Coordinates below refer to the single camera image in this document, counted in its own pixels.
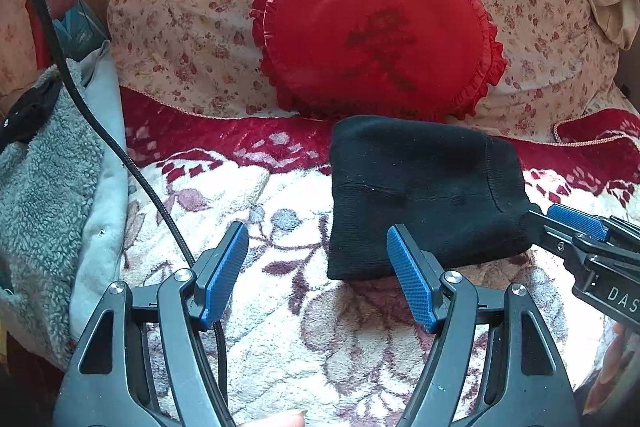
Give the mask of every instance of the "metal screw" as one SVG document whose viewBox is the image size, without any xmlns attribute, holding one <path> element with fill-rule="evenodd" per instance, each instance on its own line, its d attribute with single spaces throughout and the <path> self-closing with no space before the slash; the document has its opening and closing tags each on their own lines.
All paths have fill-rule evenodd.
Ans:
<svg viewBox="0 0 640 427">
<path fill-rule="evenodd" d="M 179 269 L 174 273 L 174 279 L 180 282 L 188 281 L 191 278 L 191 270 L 188 268 Z"/>
<path fill-rule="evenodd" d="M 118 293 L 122 293 L 122 292 L 124 292 L 124 282 L 116 281 L 116 282 L 112 282 L 109 285 L 109 293 L 113 295 L 117 295 Z"/>
<path fill-rule="evenodd" d="M 450 282 L 451 284 L 455 284 L 462 281 L 462 275 L 460 275 L 460 273 L 456 271 L 449 270 L 448 272 L 444 273 L 444 280 Z"/>
<path fill-rule="evenodd" d="M 511 291 L 514 292 L 518 297 L 522 297 L 527 294 L 527 289 L 519 283 L 515 283 L 513 286 L 511 286 Z"/>
</svg>

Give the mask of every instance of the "black folded garment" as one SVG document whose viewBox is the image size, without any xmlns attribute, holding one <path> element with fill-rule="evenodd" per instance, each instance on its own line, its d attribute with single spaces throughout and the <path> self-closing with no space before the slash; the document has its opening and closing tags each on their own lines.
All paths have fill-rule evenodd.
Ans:
<svg viewBox="0 0 640 427">
<path fill-rule="evenodd" d="M 386 231 L 397 223 L 446 269 L 532 245 L 522 218 L 540 208 L 527 198 L 505 140 L 453 125 L 354 116 L 335 125 L 330 161 L 329 279 L 393 275 Z"/>
</svg>

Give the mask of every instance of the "heart-shaped pillow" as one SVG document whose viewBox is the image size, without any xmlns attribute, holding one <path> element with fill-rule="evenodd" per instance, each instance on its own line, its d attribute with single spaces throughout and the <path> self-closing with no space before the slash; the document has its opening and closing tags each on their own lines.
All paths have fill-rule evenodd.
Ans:
<svg viewBox="0 0 640 427">
<path fill-rule="evenodd" d="M 278 105 L 313 118 L 465 118 L 506 62 L 480 0 L 254 0 Z"/>
</svg>

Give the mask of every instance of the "blue textured pad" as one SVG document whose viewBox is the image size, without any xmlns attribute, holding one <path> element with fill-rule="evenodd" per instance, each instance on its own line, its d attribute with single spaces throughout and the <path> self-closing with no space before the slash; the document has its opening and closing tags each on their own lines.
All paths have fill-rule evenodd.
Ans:
<svg viewBox="0 0 640 427">
<path fill-rule="evenodd" d="M 607 230 L 604 229 L 597 217 L 572 208 L 552 204 L 546 211 L 546 217 L 555 219 L 568 227 L 572 227 L 572 229 L 580 230 L 582 233 L 589 235 L 594 241 L 604 241 L 607 237 Z"/>
<path fill-rule="evenodd" d="M 242 225 L 225 253 L 222 254 L 218 269 L 207 285 L 205 308 L 200 318 L 200 322 L 207 330 L 222 318 L 248 250 L 249 232 L 246 226 Z"/>
<path fill-rule="evenodd" d="M 429 333 L 435 333 L 436 316 L 431 304 L 431 290 L 396 227 L 391 227 L 386 232 L 386 253 L 394 266 L 415 321 L 422 324 Z"/>
</svg>

